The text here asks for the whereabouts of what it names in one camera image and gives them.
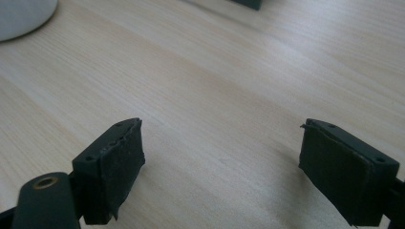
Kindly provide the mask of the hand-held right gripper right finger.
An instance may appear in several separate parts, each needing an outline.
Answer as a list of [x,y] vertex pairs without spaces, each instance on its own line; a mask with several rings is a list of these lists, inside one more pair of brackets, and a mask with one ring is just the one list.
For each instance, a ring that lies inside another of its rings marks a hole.
[[400,163],[340,127],[302,125],[299,168],[351,226],[400,225]]

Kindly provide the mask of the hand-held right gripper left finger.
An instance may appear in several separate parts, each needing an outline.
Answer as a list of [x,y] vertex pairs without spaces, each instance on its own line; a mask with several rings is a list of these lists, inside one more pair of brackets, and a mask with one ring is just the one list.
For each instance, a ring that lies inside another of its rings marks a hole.
[[112,125],[73,160],[80,189],[80,212],[86,223],[103,225],[115,219],[145,163],[139,118]]

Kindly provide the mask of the white round object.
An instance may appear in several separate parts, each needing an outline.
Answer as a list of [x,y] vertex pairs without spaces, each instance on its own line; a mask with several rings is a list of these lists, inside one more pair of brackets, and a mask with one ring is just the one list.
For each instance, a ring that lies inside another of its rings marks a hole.
[[0,0],[0,42],[34,31],[55,13],[58,0]]

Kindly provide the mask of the dark green box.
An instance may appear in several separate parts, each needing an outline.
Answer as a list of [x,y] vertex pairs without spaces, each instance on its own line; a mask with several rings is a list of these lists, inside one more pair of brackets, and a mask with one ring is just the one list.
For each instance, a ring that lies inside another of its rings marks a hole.
[[263,0],[231,0],[231,1],[253,10],[259,10],[263,3]]

